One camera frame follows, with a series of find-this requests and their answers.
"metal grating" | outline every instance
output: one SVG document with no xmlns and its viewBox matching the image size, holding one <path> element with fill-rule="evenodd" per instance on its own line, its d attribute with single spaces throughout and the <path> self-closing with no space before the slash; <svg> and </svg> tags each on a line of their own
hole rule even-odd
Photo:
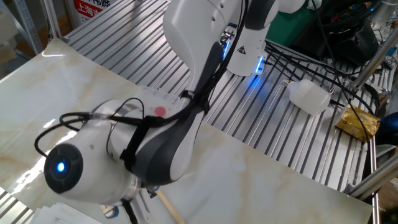
<svg viewBox="0 0 398 224">
<path fill-rule="evenodd" d="M 0 188 L 0 223 L 28 224 L 34 212 Z"/>
<path fill-rule="evenodd" d="M 188 80 L 189 69 L 163 34 L 162 17 L 168 3 L 166 0 L 118 1 L 69 34 L 67 44 L 137 85 L 179 95 Z M 279 49 L 289 53 L 283 47 Z M 326 90 L 336 88 L 280 61 Z M 275 65 L 272 57 L 268 57 L 267 63 L 260 76 L 238 77 L 226 72 L 215 89 L 205 121 L 333 189 L 344 191 L 347 184 L 358 183 L 367 149 L 362 142 L 334 127 L 332 118 L 341 109 L 330 106 L 316 117 L 301 111 L 289 101 L 289 93 L 282 85 L 283 73 L 290 74 Z M 334 78 L 317 65 L 302 65 Z M 353 68 L 345 65 L 339 67 L 353 72 Z M 373 82 L 388 89 L 392 85 L 391 76 L 381 75 Z M 370 95 L 358 94 L 371 104 Z M 341 99 L 338 88 L 333 98 Z M 353 104 L 364 108 L 357 101 Z"/>
</svg>

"wooden stick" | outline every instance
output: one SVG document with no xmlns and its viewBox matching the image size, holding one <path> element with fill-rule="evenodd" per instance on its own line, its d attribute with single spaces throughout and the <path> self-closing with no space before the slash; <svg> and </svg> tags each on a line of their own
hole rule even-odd
<svg viewBox="0 0 398 224">
<path fill-rule="evenodd" d="M 170 214 L 173 216 L 174 220 L 178 224 L 185 224 L 184 220 L 182 220 L 181 216 L 178 214 L 178 212 L 175 210 L 173 205 L 169 202 L 167 197 L 163 194 L 161 190 L 156 191 L 157 196 L 161 199 L 163 204 L 166 206 L 167 210 L 170 212 Z"/>
</svg>

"red sticker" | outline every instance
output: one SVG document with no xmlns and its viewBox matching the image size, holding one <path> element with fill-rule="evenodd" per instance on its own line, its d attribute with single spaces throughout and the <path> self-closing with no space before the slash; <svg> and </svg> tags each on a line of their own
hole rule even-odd
<svg viewBox="0 0 398 224">
<path fill-rule="evenodd" d="M 102 9 L 92 6 L 91 4 L 88 4 L 87 2 L 83 2 L 82 0 L 73 0 L 73 3 L 75 4 L 75 9 L 82 15 L 87 16 L 87 17 L 94 17 L 98 13 L 102 11 Z"/>
<path fill-rule="evenodd" d="M 155 115 L 163 117 L 166 114 L 166 108 L 158 106 L 155 108 Z"/>
</svg>

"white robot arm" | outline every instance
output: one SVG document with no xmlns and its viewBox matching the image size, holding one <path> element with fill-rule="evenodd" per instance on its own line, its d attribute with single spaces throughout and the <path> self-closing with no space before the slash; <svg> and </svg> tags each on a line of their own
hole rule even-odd
<svg viewBox="0 0 398 224">
<path fill-rule="evenodd" d="M 190 96 L 199 93 L 222 62 L 220 38 L 240 2 L 173 0 L 164 16 L 164 33 L 190 69 L 185 96 L 178 105 L 179 110 L 190 106 L 189 112 L 164 125 L 154 125 L 157 120 L 153 117 L 130 125 L 122 121 L 141 119 L 139 100 L 104 102 L 85 115 L 90 118 L 75 137 L 56 146 L 47 156 L 44 174 L 49 187 L 66 198 L 119 205 L 134 198 L 141 187 L 170 184 L 181 178 L 205 115 L 203 105 L 190 104 Z M 244 28 L 247 34 L 242 34 L 246 35 L 243 42 L 248 50 L 252 35 L 262 35 L 264 41 L 264 31 L 274 17 L 269 12 L 275 7 L 277 11 L 277 3 L 278 0 L 251 1 L 248 12 L 256 15 L 248 17 Z M 256 52 L 263 54 L 264 49 Z"/>
</svg>

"red sign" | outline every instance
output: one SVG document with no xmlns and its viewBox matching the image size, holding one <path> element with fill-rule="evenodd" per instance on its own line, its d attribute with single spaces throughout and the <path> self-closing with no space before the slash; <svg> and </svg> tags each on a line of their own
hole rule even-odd
<svg viewBox="0 0 398 224">
<path fill-rule="evenodd" d="M 82 0 L 73 0 L 75 4 L 75 9 L 82 15 L 87 16 L 89 18 L 94 17 L 98 13 L 102 11 L 102 9 L 95 7 L 87 2 L 83 2 Z"/>
</svg>

